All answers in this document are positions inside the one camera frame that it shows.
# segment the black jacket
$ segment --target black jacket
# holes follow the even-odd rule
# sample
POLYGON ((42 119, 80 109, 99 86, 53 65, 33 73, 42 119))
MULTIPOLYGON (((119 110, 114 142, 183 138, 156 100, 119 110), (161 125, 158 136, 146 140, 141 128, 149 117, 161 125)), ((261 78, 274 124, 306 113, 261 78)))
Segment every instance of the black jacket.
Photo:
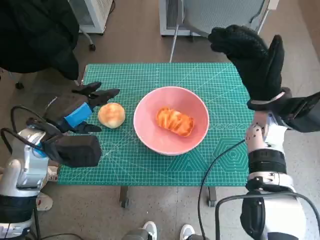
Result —
POLYGON ((33 73, 49 67, 76 80, 79 24, 68 0, 1 0, 0 67, 33 73))

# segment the bread roll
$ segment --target bread roll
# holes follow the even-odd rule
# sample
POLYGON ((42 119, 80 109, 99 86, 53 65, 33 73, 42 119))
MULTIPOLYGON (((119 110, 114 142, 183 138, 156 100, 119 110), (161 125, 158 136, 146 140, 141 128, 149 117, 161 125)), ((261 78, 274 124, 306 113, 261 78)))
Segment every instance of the bread roll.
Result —
POLYGON ((125 109, 114 102, 103 105, 98 112, 99 122, 110 129, 119 127, 125 121, 125 118, 125 109))
POLYGON ((189 136, 194 128, 194 119, 192 117, 168 107, 161 108, 157 112, 155 120, 160 127, 182 137, 189 136))

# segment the chair wheel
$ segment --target chair wheel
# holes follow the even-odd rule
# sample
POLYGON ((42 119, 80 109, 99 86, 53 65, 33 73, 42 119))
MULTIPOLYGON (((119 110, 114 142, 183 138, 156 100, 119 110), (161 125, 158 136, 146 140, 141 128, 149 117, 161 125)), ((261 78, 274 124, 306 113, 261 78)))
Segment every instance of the chair wheel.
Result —
POLYGON ((89 50, 94 52, 96 50, 96 45, 90 44, 89 45, 89 50))
POLYGON ((20 89, 24 89, 25 86, 24 86, 21 82, 17 82, 17 83, 15 84, 15 88, 20 90, 20 89))
POLYGON ((121 207, 124 208, 124 209, 128 208, 129 205, 130 205, 129 198, 126 198, 124 201, 121 201, 121 202, 120 202, 120 205, 121 205, 121 207))
POLYGON ((208 206, 209 208, 214 208, 216 206, 216 201, 208 200, 208 206))

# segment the table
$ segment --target table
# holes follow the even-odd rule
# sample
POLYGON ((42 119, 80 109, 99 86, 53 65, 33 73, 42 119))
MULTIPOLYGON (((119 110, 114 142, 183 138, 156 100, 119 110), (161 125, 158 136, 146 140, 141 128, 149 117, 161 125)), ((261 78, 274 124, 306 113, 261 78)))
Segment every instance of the table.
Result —
MULTIPOLYGON (((249 95, 231 63, 87 65, 83 84, 97 81, 102 82, 100 89, 120 89, 119 95, 110 102, 125 108, 126 120, 119 128, 106 128, 99 123, 99 109, 95 109, 87 122, 102 127, 102 132, 94 133, 101 144, 100 162, 97 167, 63 166, 58 183, 122 186, 122 206, 129 202, 128 186, 200 186, 213 159, 244 138, 253 117, 246 105, 249 95), (206 137, 197 148, 179 156, 164 156, 148 149, 133 127, 139 101, 153 89, 164 86, 191 90, 209 111, 206 137)), ((247 146, 242 144, 217 161, 206 186, 244 186, 247 175, 247 146)), ((214 198, 215 189, 210 190, 214 198)))

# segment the tile floor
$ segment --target tile floor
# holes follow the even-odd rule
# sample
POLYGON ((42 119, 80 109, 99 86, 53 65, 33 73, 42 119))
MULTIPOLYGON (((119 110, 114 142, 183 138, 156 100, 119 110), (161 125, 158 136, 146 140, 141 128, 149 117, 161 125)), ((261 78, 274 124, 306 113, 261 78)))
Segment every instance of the tile floor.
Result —
MULTIPOLYGON (((320 90, 320 64, 303 21, 297 0, 280 0, 278 10, 271 12, 261 35, 270 43, 274 34, 284 41, 285 63, 283 85, 296 96, 305 96, 320 90)), ((80 71, 88 63, 153 63, 169 60, 171 37, 161 37, 157 0, 116 0, 116 9, 109 17, 104 36, 94 35, 96 52, 89 52, 86 39, 81 36, 75 53, 80 71)), ((190 43, 178 38, 174 62, 221 62, 226 58, 210 50, 205 39, 190 43)), ((6 73, 0 81, 0 125, 9 126, 8 113, 14 104, 24 104, 40 111, 46 102, 74 83, 57 72, 46 70, 26 74, 25 90, 14 89, 6 73)), ((23 126, 24 117, 19 119, 23 126)), ((296 190, 305 194, 320 208, 320 133, 287 132, 286 151, 288 173, 294 178, 296 190)), ((0 166, 9 154, 0 143, 0 166)), ((153 220, 158 226, 160 240, 176 240, 185 223, 200 231, 197 218, 196 187, 133 187, 129 209, 119 207, 119 188, 113 186, 64 186, 49 183, 44 192, 53 200, 53 208, 41 213, 42 235, 77 233, 86 240, 119 240, 130 229, 153 220)), ((219 187, 218 198, 243 194, 243 187, 219 187)), ((307 216, 306 239, 316 239, 316 220, 311 209, 303 204, 307 216)), ((222 207, 222 239, 249 239, 240 225, 241 202, 222 207)), ((202 218, 207 236, 214 239, 214 208, 202 203, 202 218)))

